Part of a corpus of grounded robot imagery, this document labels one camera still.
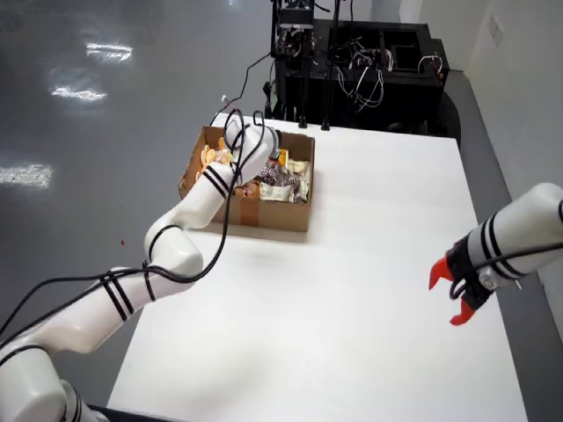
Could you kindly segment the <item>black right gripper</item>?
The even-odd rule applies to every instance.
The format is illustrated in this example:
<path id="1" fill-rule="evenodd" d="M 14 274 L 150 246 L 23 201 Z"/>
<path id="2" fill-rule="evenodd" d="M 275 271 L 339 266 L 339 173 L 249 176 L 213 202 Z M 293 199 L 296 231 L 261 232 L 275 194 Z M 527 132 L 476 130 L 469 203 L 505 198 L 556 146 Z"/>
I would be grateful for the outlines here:
<path id="1" fill-rule="evenodd" d="M 432 290 L 441 279 L 451 281 L 450 299 L 462 299 L 460 312 L 450 319 L 450 324 L 466 324 L 497 289 L 497 277 L 488 267 L 477 268 L 487 258 L 491 258 L 486 241 L 461 239 L 448 250 L 446 257 L 438 259 L 429 275 L 428 289 Z"/>

